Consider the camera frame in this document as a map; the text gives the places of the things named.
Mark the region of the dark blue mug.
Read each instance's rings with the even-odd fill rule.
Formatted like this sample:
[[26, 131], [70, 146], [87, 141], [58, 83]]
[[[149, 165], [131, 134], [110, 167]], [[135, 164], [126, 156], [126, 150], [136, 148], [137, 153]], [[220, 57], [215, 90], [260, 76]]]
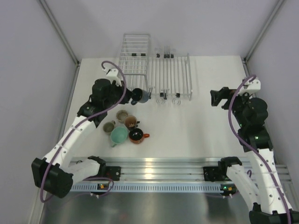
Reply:
[[136, 105], [137, 103], [146, 103], [150, 99], [150, 95], [145, 90], [135, 88], [132, 90], [131, 98], [131, 105]]

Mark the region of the brown mug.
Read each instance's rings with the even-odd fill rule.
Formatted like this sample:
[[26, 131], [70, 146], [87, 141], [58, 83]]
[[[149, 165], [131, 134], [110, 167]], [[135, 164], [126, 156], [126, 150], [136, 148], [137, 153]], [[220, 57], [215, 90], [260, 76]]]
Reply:
[[140, 121], [138, 121], [137, 118], [133, 115], [128, 115], [124, 119], [124, 125], [128, 130], [137, 128], [139, 123], [140, 123]]

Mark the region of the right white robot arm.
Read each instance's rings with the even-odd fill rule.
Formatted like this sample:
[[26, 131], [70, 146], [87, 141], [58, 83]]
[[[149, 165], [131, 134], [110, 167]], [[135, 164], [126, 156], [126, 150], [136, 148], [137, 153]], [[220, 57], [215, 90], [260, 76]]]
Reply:
[[271, 138], [264, 126], [268, 117], [266, 102], [228, 87], [211, 90], [210, 94], [212, 106], [225, 99], [222, 109], [228, 110], [228, 120], [235, 117], [240, 128], [233, 133], [251, 164], [255, 180], [251, 179], [236, 156], [218, 161], [220, 178], [231, 180], [236, 186], [249, 209], [252, 224], [297, 224], [299, 213], [285, 195], [275, 165]]

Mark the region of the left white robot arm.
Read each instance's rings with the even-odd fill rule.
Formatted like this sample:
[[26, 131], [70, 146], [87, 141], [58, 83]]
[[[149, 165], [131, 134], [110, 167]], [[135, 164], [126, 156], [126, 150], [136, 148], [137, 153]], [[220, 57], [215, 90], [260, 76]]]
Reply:
[[100, 78], [92, 86], [87, 102], [79, 109], [72, 125], [61, 140], [43, 158], [35, 158], [31, 164], [34, 184], [40, 188], [40, 199], [47, 201], [43, 193], [64, 198], [72, 186], [90, 177], [106, 179], [106, 162], [98, 156], [89, 156], [79, 164], [70, 165], [84, 140], [95, 131], [108, 111], [118, 104], [127, 104], [132, 92], [125, 80], [118, 82]]

